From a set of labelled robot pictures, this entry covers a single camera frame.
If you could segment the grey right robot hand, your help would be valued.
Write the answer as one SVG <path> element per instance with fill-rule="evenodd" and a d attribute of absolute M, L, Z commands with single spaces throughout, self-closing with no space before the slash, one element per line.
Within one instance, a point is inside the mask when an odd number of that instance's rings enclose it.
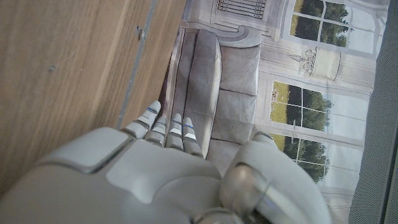
<path fill-rule="evenodd" d="M 2 223 L 330 223 L 312 178 L 256 133 L 225 174 L 190 118 L 153 102 L 123 129 L 94 129 L 48 153 L 1 197 Z"/>

